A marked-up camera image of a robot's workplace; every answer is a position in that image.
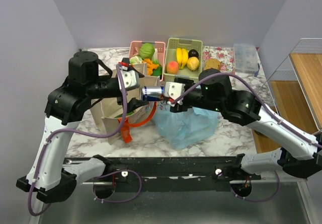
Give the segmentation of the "silver metal can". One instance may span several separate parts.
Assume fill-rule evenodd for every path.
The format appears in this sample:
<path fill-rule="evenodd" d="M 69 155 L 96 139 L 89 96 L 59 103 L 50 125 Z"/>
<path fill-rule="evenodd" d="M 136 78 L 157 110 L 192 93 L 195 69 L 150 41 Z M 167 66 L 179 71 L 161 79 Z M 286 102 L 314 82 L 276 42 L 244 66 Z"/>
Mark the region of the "silver metal can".
<path fill-rule="evenodd" d="M 163 86 L 143 86 L 140 90 L 140 98 L 143 101 L 158 102 L 164 99 Z"/>

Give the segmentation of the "beige canvas tote bag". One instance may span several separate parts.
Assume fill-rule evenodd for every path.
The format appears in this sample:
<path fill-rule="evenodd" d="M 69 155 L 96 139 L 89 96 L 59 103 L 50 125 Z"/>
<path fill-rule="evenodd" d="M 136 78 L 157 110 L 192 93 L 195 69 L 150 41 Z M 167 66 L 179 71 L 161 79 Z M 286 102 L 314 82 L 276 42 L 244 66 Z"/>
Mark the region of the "beige canvas tote bag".
<path fill-rule="evenodd" d="M 148 76 L 146 74 L 146 64 L 136 64 L 134 68 L 145 75 L 140 79 L 141 86 L 158 86 L 159 77 Z M 154 103 L 136 109 L 135 113 L 127 116 L 124 125 L 119 133 L 108 138 L 109 143 L 114 143 L 117 139 L 123 138 L 125 143 L 132 141 L 131 132 L 133 128 L 140 127 L 152 118 L 154 115 Z M 122 106 L 117 103 L 116 98 L 103 99 L 90 109 L 94 122 L 101 134 L 110 134 L 118 127 L 122 117 Z"/>

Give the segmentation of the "light blue plastic grocery bag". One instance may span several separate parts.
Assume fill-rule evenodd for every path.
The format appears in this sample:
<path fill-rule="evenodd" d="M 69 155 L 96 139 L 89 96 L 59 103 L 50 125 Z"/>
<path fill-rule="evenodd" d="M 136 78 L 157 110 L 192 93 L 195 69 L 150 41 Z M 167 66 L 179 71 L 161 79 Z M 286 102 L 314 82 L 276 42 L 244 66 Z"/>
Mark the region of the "light blue plastic grocery bag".
<path fill-rule="evenodd" d="M 183 149 L 214 135 L 218 113 L 195 107 L 186 112 L 173 113 L 166 102 L 159 102 L 153 121 L 160 136 L 173 148 Z"/>

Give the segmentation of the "pink orange peach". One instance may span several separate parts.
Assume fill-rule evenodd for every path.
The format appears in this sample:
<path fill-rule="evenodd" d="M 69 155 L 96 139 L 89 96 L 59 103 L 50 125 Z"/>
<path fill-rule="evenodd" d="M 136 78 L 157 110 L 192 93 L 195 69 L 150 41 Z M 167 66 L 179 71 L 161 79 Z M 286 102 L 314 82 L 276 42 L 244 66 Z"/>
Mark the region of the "pink orange peach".
<path fill-rule="evenodd" d="M 179 64 L 176 61 L 168 62 L 166 66 L 166 73 L 177 74 L 179 72 Z"/>

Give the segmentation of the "yellow orange food piece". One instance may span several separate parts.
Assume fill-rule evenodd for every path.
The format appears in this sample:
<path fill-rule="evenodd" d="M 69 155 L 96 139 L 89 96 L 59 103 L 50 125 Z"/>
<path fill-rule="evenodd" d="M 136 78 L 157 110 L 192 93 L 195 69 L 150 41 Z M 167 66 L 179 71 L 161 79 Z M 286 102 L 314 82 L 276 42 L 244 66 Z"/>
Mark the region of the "yellow orange food piece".
<path fill-rule="evenodd" d="M 149 76 L 151 76 L 153 74 L 153 71 L 157 70 L 159 67 L 159 64 L 153 63 L 153 61 L 149 58 L 144 59 L 142 62 L 147 64 L 147 74 Z"/>

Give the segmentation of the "white cauliflower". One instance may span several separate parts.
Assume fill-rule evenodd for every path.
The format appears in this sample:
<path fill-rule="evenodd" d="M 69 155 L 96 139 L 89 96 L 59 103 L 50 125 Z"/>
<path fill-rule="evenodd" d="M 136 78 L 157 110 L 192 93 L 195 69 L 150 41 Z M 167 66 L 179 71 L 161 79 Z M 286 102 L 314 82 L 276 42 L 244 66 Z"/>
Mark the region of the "white cauliflower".
<path fill-rule="evenodd" d="M 143 59 L 139 55 L 133 56 L 129 60 L 131 64 L 141 64 L 143 61 Z"/>

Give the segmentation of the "green cabbage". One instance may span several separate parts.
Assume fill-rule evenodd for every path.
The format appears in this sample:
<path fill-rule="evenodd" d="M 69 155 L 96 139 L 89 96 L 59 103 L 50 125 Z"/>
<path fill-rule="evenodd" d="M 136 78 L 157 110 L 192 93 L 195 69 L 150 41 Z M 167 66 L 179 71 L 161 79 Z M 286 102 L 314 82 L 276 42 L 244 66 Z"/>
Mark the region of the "green cabbage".
<path fill-rule="evenodd" d="M 155 47 L 151 43 L 143 43 L 139 49 L 139 56 L 143 59 L 152 59 L 155 53 Z"/>

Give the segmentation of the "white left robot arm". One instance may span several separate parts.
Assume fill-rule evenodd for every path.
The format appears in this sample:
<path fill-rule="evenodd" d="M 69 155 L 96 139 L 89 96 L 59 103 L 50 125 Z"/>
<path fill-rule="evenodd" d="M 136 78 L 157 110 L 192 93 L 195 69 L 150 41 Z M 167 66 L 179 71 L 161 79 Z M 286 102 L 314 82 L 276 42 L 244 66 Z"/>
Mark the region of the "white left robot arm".
<path fill-rule="evenodd" d="M 36 193 L 43 203 L 66 201 L 78 184 L 92 178 L 107 181 L 111 177 L 112 163 L 99 155 L 71 168 L 63 166 L 70 140 L 92 100 L 116 98 L 124 113 L 143 105 L 142 101 L 126 99 L 127 91 L 139 88 L 143 78 L 129 59 L 122 59 L 116 73 L 108 70 L 105 76 L 99 75 L 103 65 L 94 52 L 75 53 L 69 60 L 64 83 L 48 96 L 43 137 L 34 165 L 16 183 L 19 189 Z"/>

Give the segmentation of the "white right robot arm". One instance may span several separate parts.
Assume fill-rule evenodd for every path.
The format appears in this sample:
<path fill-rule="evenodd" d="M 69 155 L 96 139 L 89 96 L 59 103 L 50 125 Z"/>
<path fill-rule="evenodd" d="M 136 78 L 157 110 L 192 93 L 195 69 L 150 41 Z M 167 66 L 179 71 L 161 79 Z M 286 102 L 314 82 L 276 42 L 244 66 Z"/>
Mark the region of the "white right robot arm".
<path fill-rule="evenodd" d="M 282 170 L 296 178 L 308 178 L 321 171 L 321 143 L 275 113 L 252 87 L 237 75 L 208 69 L 199 80 L 175 78 L 166 82 L 164 96 L 172 112 L 196 107 L 215 111 L 232 123 L 246 126 L 279 144 L 280 148 L 244 155 L 231 167 L 236 179 L 249 174 Z"/>

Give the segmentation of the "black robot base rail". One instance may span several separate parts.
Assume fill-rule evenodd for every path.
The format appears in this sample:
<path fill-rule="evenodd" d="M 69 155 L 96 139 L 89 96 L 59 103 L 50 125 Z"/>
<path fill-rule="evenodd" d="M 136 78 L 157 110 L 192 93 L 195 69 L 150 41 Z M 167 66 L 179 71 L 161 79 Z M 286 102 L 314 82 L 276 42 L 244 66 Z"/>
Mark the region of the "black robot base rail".
<path fill-rule="evenodd" d="M 241 167 L 242 155 L 236 157 L 139 157 L 106 158 L 102 177 L 117 192 L 229 191 L 231 182 L 260 180 Z"/>

